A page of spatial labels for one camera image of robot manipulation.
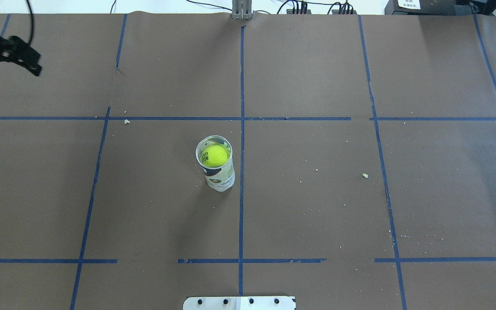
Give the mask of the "yellow tennis ball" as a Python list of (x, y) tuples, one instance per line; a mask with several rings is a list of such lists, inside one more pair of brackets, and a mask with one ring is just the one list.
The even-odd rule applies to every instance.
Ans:
[(212, 144), (201, 154), (201, 163), (205, 167), (222, 167), (229, 161), (229, 149), (222, 144)]

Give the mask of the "clear tennis ball can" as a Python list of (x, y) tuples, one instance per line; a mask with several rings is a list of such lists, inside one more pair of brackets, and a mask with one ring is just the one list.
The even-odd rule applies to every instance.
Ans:
[(217, 192), (225, 192), (234, 185), (233, 148), (223, 136), (212, 135), (201, 140), (195, 157), (207, 184)]

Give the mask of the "aluminium frame post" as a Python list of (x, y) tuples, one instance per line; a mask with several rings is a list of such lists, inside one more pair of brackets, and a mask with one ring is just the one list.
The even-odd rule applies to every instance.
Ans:
[(232, 19), (251, 20), (253, 17), (252, 0), (232, 0)]

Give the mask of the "white pedestal column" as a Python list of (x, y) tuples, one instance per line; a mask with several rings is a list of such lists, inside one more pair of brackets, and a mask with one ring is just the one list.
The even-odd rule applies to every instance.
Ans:
[(183, 310), (295, 310), (297, 303), (291, 296), (219, 296), (191, 297), (183, 303)]

